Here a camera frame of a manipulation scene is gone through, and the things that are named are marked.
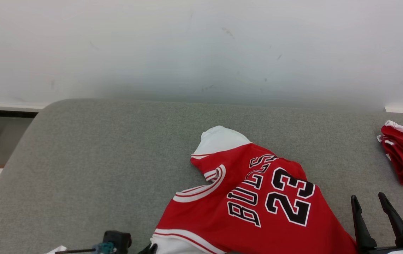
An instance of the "gray table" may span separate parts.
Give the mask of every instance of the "gray table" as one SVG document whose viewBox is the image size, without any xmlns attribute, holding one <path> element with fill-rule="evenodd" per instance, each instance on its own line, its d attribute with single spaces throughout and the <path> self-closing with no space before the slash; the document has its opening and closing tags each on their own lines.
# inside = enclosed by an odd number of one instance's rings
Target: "gray table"
<svg viewBox="0 0 403 254">
<path fill-rule="evenodd" d="M 204 184 L 190 164 L 203 131 L 239 131 L 298 161 L 353 235 L 358 196 L 378 244 L 394 236 L 380 208 L 384 192 L 403 218 L 403 186 L 376 136 L 403 114 L 342 113 L 190 103 L 72 99 L 43 110 L 0 176 L 0 254 L 85 248 L 105 230 L 146 246 L 176 191 Z"/>
</svg>

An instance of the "bulls jersey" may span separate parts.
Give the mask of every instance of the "bulls jersey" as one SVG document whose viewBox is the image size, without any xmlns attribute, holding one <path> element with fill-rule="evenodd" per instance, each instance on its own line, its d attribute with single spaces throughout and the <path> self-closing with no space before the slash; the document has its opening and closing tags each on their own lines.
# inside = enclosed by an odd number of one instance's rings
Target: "bulls jersey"
<svg viewBox="0 0 403 254">
<path fill-rule="evenodd" d="M 190 161 L 210 185 L 177 192 L 151 238 L 157 254 L 356 254 L 302 167 L 217 126 Z"/>
</svg>

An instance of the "jersey sleeve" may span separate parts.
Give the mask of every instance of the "jersey sleeve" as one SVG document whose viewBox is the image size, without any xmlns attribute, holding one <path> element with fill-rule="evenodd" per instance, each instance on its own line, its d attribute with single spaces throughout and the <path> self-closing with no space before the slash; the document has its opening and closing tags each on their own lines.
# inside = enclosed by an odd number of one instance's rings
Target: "jersey sleeve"
<svg viewBox="0 0 403 254">
<path fill-rule="evenodd" d="M 242 154 L 244 145 L 250 140 L 237 131 L 216 126 L 201 134 L 201 142 L 190 158 L 207 181 L 216 180 L 220 164 L 230 168 Z"/>
</svg>

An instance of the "gray floor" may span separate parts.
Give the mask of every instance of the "gray floor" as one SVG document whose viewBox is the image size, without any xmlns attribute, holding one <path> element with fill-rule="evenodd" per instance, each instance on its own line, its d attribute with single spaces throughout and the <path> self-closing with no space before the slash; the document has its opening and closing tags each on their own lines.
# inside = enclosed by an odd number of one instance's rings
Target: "gray floor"
<svg viewBox="0 0 403 254">
<path fill-rule="evenodd" d="M 0 164 L 8 161 L 11 153 L 33 119 L 0 117 Z"/>
</svg>

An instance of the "wall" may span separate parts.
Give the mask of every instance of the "wall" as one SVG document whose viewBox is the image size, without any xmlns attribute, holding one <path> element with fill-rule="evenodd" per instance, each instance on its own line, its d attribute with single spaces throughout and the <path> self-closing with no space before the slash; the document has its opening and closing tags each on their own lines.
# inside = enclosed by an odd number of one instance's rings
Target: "wall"
<svg viewBox="0 0 403 254">
<path fill-rule="evenodd" d="M 0 103 L 80 97 L 403 106 L 403 1 L 0 1 Z"/>
</svg>

